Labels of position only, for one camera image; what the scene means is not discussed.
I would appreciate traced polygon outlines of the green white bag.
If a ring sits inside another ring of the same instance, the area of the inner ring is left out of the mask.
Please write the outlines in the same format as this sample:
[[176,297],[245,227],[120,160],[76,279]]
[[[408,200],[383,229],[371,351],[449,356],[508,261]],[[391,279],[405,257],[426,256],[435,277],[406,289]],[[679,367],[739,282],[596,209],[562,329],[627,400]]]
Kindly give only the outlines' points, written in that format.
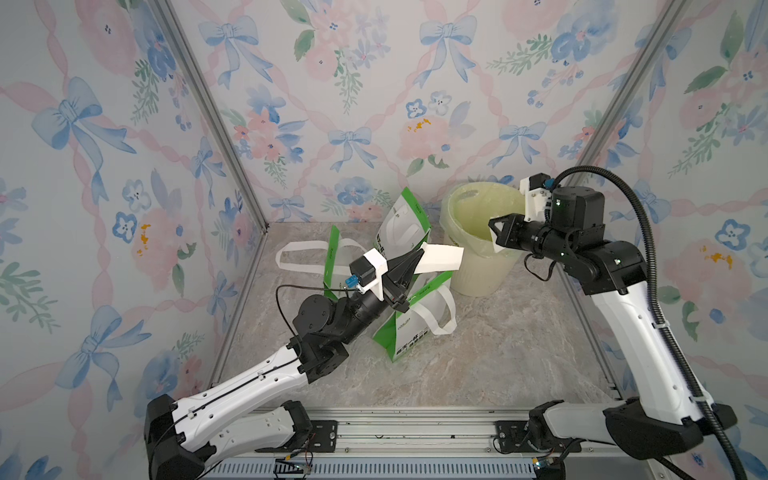
[[430,232],[426,211],[411,190],[404,188],[379,227],[374,247],[391,260],[427,242]]
[[[320,263],[295,263],[288,261],[288,254],[321,254]],[[351,238],[345,238],[337,226],[332,226],[327,240],[292,241],[275,254],[279,269],[302,274],[321,276],[323,294],[332,300],[348,289],[346,280],[351,276],[349,265],[365,253],[365,248]]]
[[375,332],[373,340],[392,362],[428,335],[447,336],[457,327],[457,310],[450,290],[452,272],[421,274],[408,294],[409,309],[395,311]]

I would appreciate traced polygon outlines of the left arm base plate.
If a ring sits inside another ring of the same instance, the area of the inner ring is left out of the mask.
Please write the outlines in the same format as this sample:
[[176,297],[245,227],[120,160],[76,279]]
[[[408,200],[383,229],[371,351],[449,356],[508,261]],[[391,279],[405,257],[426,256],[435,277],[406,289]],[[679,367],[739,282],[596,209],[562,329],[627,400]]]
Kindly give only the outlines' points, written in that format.
[[257,449],[257,453],[294,453],[309,449],[310,453],[334,453],[338,440],[338,422],[312,420],[308,430],[295,433],[284,445]]

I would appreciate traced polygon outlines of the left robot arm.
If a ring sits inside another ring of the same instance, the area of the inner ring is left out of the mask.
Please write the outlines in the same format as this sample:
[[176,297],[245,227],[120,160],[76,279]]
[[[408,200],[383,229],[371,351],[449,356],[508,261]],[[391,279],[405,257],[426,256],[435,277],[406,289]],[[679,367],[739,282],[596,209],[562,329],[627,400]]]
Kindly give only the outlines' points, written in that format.
[[332,300],[314,291],[298,309],[293,337],[273,355],[198,394],[152,400],[144,427],[149,478],[199,479],[250,451],[293,452],[309,444],[313,425],[300,402],[261,415],[255,409],[332,373],[348,358],[347,345],[387,309],[406,311],[425,252],[418,247],[387,260],[368,251],[350,266],[354,292]]

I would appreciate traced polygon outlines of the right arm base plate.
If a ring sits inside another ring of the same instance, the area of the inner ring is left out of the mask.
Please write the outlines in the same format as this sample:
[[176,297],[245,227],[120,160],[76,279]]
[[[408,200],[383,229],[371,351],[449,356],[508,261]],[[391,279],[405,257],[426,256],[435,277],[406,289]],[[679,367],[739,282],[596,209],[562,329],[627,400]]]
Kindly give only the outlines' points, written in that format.
[[538,423],[533,426],[524,420],[499,420],[494,422],[495,435],[492,447],[500,454],[563,452],[574,442],[573,438],[557,438]]

